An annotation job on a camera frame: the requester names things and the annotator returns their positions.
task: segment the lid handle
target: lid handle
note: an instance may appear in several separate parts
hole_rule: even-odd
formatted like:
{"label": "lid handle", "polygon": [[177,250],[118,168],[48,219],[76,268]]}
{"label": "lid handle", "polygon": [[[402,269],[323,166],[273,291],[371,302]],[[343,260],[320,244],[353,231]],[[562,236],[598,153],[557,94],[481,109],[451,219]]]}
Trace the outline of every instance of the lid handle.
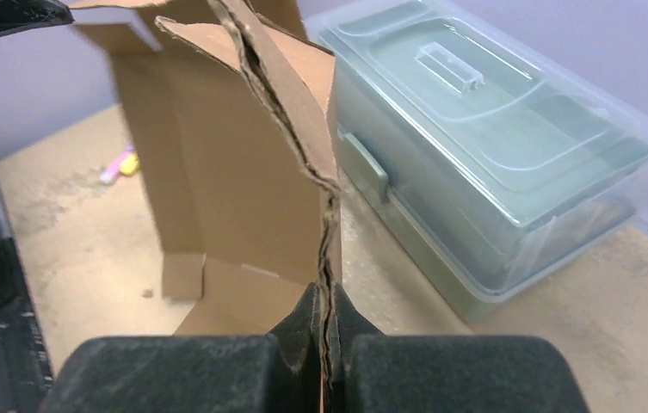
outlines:
{"label": "lid handle", "polygon": [[459,94],[473,92],[485,83],[483,73],[439,43],[420,47],[415,59]]}

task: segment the clear plastic lid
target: clear plastic lid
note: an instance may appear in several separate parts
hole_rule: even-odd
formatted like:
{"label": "clear plastic lid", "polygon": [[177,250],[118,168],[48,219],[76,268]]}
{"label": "clear plastic lid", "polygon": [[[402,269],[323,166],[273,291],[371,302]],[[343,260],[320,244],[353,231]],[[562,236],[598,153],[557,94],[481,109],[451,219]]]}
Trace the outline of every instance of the clear plastic lid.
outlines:
{"label": "clear plastic lid", "polygon": [[455,6],[359,2],[309,22],[514,225],[648,160],[648,118]]}

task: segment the pink object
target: pink object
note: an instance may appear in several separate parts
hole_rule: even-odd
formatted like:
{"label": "pink object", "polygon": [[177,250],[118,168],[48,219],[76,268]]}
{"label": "pink object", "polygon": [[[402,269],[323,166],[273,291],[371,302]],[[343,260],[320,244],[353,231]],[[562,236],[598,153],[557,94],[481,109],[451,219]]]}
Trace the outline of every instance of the pink object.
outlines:
{"label": "pink object", "polygon": [[121,163],[123,163],[124,159],[133,155],[134,152],[135,149],[133,148],[133,145],[127,146],[126,150],[103,171],[103,173],[101,174],[101,182],[105,183],[106,185],[113,183],[120,173],[119,169]]}

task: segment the yellow object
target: yellow object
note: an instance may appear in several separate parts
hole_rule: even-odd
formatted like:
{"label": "yellow object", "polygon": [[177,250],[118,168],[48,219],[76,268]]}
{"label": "yellow object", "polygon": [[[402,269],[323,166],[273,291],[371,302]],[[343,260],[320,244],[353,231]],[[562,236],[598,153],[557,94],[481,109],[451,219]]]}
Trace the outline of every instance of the yellow object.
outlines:
{"label": "yellow object", "polygon": [[139,156],[135,153],[129,155],[120,163],[119,171],[124,176],[132,176],[137,170],[139,170]]}

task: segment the cardboard box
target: cardboard box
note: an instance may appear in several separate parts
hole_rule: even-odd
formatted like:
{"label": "cardboard box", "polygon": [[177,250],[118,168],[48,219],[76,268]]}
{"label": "cardboard box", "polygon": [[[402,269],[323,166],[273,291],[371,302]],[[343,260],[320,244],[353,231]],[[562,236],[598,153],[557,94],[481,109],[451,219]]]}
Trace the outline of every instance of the cardboard box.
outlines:
{"label": "cardboard box", "polygon": [[294,0],[253,1],[271,20],[244,0],[209,3],[71,7],[135,9],[163,47],[126,24],[76,25],[110,57],[163,294],[200,298],[178,334],[262,333],[322,273],[341,278],[335,60],[291,34],[304,35]]}

